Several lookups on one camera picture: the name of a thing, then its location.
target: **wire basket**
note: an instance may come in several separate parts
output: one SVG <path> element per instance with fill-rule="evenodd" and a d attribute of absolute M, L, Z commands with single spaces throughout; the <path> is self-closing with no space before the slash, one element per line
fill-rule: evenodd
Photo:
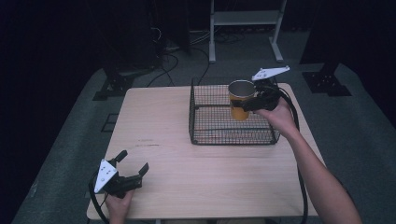
<path fill-rule="evenodd" d="M 273 145 L 279 131 L 266 119 L 249 112 L 248 119 L 231 116 L 228 84 L 238 78 L 193 79 L 189 132 L 195 145 Z"/>

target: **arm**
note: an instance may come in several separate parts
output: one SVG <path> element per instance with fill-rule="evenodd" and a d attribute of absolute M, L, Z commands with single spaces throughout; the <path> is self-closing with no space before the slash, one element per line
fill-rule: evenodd
<path fill-rule="evenodd" d="M 354 203 L 297 130 L 290 108 L 280 99 L 273 111 L 257 110 L 289 141 L 311 202 L 324 223 L 361 223 Z"/>
<path fill-rule="evenodd" d="M 134 190 L 127 191 L 123 199 L 108 195 L 106 206 L 109 213 L 110 224 L 123 224 L 129 212 Z"/>

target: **wooden table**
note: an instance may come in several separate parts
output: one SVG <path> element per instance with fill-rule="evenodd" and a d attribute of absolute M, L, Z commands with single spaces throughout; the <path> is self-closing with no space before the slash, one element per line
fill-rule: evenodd
<path fill-rule="evenodd" d="M 288 84 L 301 132 L 323 161 Z M 190 87 L 130 89 L 111 137 L 106 159 L 122 150 L 120 175 L 136 175 L 148 162 L 128 218 L 190 219 L 301 216 L 303 197 L 297 165 L 286 139 L 272 146 L 196 146 L 189 136 Z M 103 195 L 97 195 L 98 201 Z M 317 216 L 310 200 L 309 216 Z M 92 203 L 90 219 L 100 219 Z"/>

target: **white shelf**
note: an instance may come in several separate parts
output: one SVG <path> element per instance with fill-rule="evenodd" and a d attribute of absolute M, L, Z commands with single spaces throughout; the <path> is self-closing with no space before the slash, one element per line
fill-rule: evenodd
<path fill-rule="evenodd" d="M 210 41 L 209 41 L 209 62 L 216 62 L 215 47 L 215 26 L 219 25 L 267 25 L 276 26 L 274 36 L 271 36 L 270 44 L 276 57 L 276 61 L 283 62 L 282 54 L 277 46 L 277 37 L 282 23 L 287 0 L 281 0 L 280 10 L 265 11 L 215 11 L 215 0 L 211 1 L 210 6 Z"/>
<path fill-rule="evenodd" d="M 214 25 L 276 24 L 279 11 L 217 11 Z"/>

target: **forearm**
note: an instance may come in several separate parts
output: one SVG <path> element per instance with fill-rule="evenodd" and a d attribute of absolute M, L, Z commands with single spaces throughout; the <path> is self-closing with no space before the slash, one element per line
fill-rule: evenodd
<path fill-rule="evenodd" d="M 124 224 L 125 219 L 122 217 L 113 217 L 110 219 L 110 224 Z"/>
<path fill-rule="evenodd" d="M 359 213 L 339 181 L 318 159 L 299 132 L 287 137 L 311 202 L 325 223 L 361 223 Z"/>

